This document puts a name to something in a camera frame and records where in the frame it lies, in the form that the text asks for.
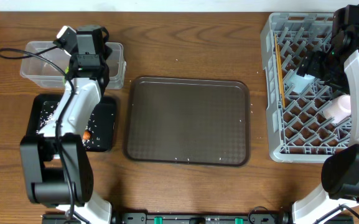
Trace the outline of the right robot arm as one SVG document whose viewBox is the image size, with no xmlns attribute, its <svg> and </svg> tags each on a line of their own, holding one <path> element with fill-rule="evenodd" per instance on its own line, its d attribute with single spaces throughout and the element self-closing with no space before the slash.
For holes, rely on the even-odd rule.
<svg viewBox="0 0 359 224">
<path fill-rule="evenodd" d="M 289 223 L 325 223 L 359 206 L 359 5 L 334 12 L 330 44 L 327 52 L 307 52 L 297 74 L 312 75 L 350 95 L 350 141 L 325 160 L 318 187 L 292 204 Z"/>
</svg>

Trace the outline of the light blue cup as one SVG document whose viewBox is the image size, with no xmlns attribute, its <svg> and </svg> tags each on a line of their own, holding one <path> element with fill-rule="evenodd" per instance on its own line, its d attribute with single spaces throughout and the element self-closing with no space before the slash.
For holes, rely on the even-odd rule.
<svg viewBox="0 0 359 224">
<path fill-rule="evenodd" d="M 292 75 L 290 79 L 288 79 L 287 84 L 293 87 L 293 92 L 302 93 L 304 89 L 313 84 L 315 77 L 312 75 L 305 74 L 304 76 L 300 75 Z"/>
</svg>

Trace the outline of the pile of white rice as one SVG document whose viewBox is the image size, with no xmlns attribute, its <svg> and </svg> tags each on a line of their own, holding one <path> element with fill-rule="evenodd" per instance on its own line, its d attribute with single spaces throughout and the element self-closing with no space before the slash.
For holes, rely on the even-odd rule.
<svg viewBox="0 0 359 224">
<path fill-rule="evenodd" d="M 35 130 L 37 133 L 50 122 L 57 106 L 57 101 L 46 101 L 42 104 L 40 118 Z M 87 151 L 105 152 L 111 150 L 115 118 L 116 102 L 112 98 L 103 98 L 95 106 L 85 128 L 85 131 L 91 133 L 89 140 L 83 140 L 83 145 Z"/>
</svg>

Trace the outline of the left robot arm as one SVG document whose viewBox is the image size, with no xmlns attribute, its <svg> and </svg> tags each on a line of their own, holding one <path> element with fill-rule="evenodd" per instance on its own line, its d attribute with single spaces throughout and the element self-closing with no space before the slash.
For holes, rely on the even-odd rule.
<svg viewBox="0 0 359 224">
<path fill-rule="evenodd" d="M 113 206 L 93 190 L 93 171 L 83 145 L 88 120 L 110 81 L 109 33 L 90 25 L 62 27 L 54 44 L 70 55 L 68 71 L 46 60 L 65 80 L 52 119 L 20 143 L 27 197 L 65 212 L 68 222 L 111 223 Z"/>
</svg>

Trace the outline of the orange carrot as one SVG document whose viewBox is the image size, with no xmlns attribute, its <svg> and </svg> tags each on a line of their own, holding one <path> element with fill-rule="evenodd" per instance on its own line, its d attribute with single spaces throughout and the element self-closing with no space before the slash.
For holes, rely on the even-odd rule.
<svg viewBox="0 0 359 224">
<path fill-rule="evenodd" d="M 91 138 L 91 133 L 89 131 L 85 131 L 83 133 L 83 140 L 89 140 Z"/>
</svg>

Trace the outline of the pale pink cup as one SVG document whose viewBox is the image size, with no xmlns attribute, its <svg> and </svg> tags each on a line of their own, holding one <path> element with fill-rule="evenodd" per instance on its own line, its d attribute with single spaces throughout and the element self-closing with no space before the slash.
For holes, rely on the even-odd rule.
<svg viewBox="0 0 359 224">
<path fill-rule="evenodd" d="M 350 95 L 341 95 L 331 101 L 331 104 L 323 110 L 325 119 L 331 119 L 337 124 L 351 115 Z"/>
</svg>

